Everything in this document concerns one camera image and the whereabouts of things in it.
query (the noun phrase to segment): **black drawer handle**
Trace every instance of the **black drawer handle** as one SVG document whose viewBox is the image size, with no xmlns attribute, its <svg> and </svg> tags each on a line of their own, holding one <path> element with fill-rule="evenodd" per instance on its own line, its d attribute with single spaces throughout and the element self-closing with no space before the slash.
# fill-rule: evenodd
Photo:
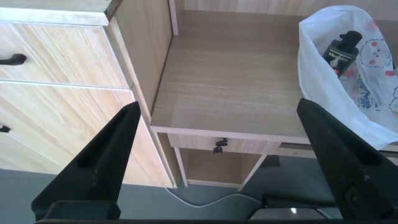
<svg viewBox="0 0 398 224">
<path fill-rule="evenodd" d="M 8 133 L 10 132 L 11 128 L 8 128 L 7 126 L 2 126 L 0 128 L 0 133 Z"/>
<path fill-rule="evenodd" d="M 216 143 L 216 147 L 213 149 L 213 154 L 223 153 L 222 146 L 227 146 L 227 145 L 228 145 L 228 139 L 226 139 L 226 138 L 223 138 L 222 141 L 218 141 Z"/>
<path fill-rule="evenodd" d="M 7 60 L 0 60 L 0 65 L 22 65 L 26 61 L 26 56 L 23 54 L 14 54 Z"/>
</svg>

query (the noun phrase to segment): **white plastic bag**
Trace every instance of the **white plastic bag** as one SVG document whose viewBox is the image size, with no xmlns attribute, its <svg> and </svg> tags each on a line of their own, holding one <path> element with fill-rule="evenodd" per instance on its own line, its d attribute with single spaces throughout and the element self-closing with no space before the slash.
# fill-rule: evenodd
<svg viewBox="0 0 398 224">
<path fill-rule="evenodd" d="M 322 58 L 332 40 L 362 34 L 359 55 L 339 79 Z M 300 22 L 298 77 L 306 99 L 339 119 L 377 150 L 398 141 L 398 78 L 372 17 L 355 6 L 330 6 Z"/>
</svg>

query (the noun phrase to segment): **light wood grain surface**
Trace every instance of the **light wood grain surface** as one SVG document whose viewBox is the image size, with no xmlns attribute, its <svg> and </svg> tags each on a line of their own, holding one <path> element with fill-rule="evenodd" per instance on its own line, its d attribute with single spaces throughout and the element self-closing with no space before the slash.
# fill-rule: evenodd
<svg viewBox="0 0 398 224">
<path fill-rule="evenodd" d="M 106 26 L 122 0 L 0 0 L 0 21 Z"/>
<path fill-rule="evenodd" d="M 0 133 L 0 143 L 2 169 L 57 174 L 63 168 L 6 133 Z"/>
<path fill-rule="evenodd" d="M 183 134 L 168 134 L 172 147 L 187 149 L 202 149 L 212 151 L 218 141 L 223 138 L 190 136 Z M 268 142 L 248 139 L 228 139 L 228 145 L 223 146 L 224 152 L 240 152 L 252 154 L 264 154 L 267 151 Z"/>
<path fill-rule="evenodd" d="M 152 114 L 154 131 L 308 142 L 296 113 L 301 19 L 184 13 Z"/>
<path fill-rule="evenodd" d="M 242 184 L 239 187 L 239 191 L 243 189 L 243 187 L 249 182 L 250 178 L 260 167 L 264 159 L 268 155 L 272 155 L 280 146 L 281 142 L 271 142 L 268 141 L 264 146 L 264 150 L 262 151 L 262 155 L 259 159 L 253 157 L 251 154 L 245 154 L 242 156 Z"/>
<path fill-rule="evenodd" d="M 382 149 L 383 151 L 387 152 L 398 152 L 398 143 L 392 143 Z"/>
<path fill-rule="evenodd" d="M 140 24 L 140 22 L 142 22 L 142 21 L 135 21 L 135 24 L 136 25 Z M 129 86 L 132 86 L 132 92 L 134 93 L 134 96 L 137 97 L 137 101 L 140 103 L 142 117 L 144 118 L 144 121 L 146 122 L 146 124 L 149 126 L 150 119 L 152 117 L 150 108 L 148 107 L 147 101 L 144 98 L 144 92 L 142 91 L 141 86 L 140 86 L 141 83 L 138 80 L 135 66 L 132 64 L 132 60 L 131 60 L 129 51 L 126 46 L 126 43 L 128 44 L 128 43 L 130 43 L 130 41 L 134 41 L 134 40 L 127 39 L 122 35 L 121 29 L 119 27 L 118 20 L 116 19 L 116 17 L 111 19 L 109 26 L 105 27 L 104 29 L 105 29 L 106 35 L 108 36 L 109 42 L 112 45 L 115 56 L 120 64 L 121 70 L 123 71 L 123 74 L 126 78 L 126 81 Z M 132 30 L 131 30 L 130 34 L 131 35 L 139 35 Z M 137 55 L 138 52 L 135 52 L 134 49 L 130 49 L 130 50 L 131 50 L 130 52 L 133 52 L 134 54 L 136 54 L 136 56 L 138 56 Z M 142 50 L 142 52 L 140 52 L 140 53 L 142 53 L 142 54 L 147 53 L 144 49 L 141 49 L 141 50 Z M 178 183 L 178 179 L 180 177 L 180 171 L 178 168 L 177 159 L 175 158 L 174 150 L 170 147 L 169 140 L 167 139 L 167 137 L 160 138 L 158 136 L 158 134 L 154 133 L 153 131 L 150 131 L 150 135 L 152 136 L 155 146 L 158 149 L 160 158 L 162 159 L 162 161 L 165 164 L 165 168 L 167 169 L 170 179 L 172 180 L 172 183 L 176 187 L 177 183 Z"/>
<path fill-rule="evenodd" d="M 123 1 L 116 20 L 134 67 L 131 78 L 142 94 L 138 98 L 144 99 L 152 113 L 172 38 L 168 1 Z"/>
<path fill-rule="evenodd" d="M 1 80 L 128 89 L 102 28 L 0 23 L 0 58 L 24 54 L 22 65 L 0 65 Z"/>
<path fill-rule="evenodd" d="M 179 169 L 180 169 L 181 178 L 182 178 L 182 181 L 184 183 L 184 186 L 188 187 L 187 174 L 185 173 L 185 168 L 184 168 L 184 164 L 186 166 L 189 166 L 188 165 L 188 161 L 187 161 L 188 154 L 181 155 L 180 149 L 177 148 L 177 147 L 174 148 L 174 153 L 175 153 L 175 155 L 177 157 L 178 166 L 179 166 Z"/>
<path fill-rule="evenodd" d="M 206 185 L 231 186 L 232 184 L 235 187 L 240 187 L 243 182 L 243 158 L 246 159 L 246 162 L 251 162 L 251 164 L 246 164 L 251 167 L 254 167 L 260 158 L 260 155 L 256 154 L 235 152 L 213 154 L 210 151 L 184 148 L 179 150 L 188 184 L 190 180 L 197 180 Z"/>
<path fill-rule="evenodd" d="M 187 10 L 309 16 L 333 5 L 354 5 L 374 19 L 398 21 L 397 0 L 184 0 Z"/>
<path fill-rule="evenodd" d="M 184 10 L 183 0 L 169 0 L 170 17 L 172 20 L 173 34 L 178 35 L 178 20 L 181 19 L 181 13 Z"/>
<path fill-rule="evenodd" d="M 133 101 L 130 90 L 0 82 L 0 123 L 11 128 L 10 137 L 65 167 L 124 105 Z M 173 187 L 143 118 L 124 183 Z"/>
</svg>

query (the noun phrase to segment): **wooden shelf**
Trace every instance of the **wooden shelf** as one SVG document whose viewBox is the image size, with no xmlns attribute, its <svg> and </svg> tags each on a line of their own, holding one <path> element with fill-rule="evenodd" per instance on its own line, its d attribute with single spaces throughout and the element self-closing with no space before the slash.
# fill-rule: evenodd
<svg viewBox="0 0 398 224">
<path fill-rule="evenodd" d="M 184 11 L 159 87 L 153 130 L 308 144 L 296 114 L 302 19 Z"/>
<path fill-rule="evenodd" d="M 183 170 L 188 184 L 241 188 L 261 155 L 180 148 Z"/>
</svg>

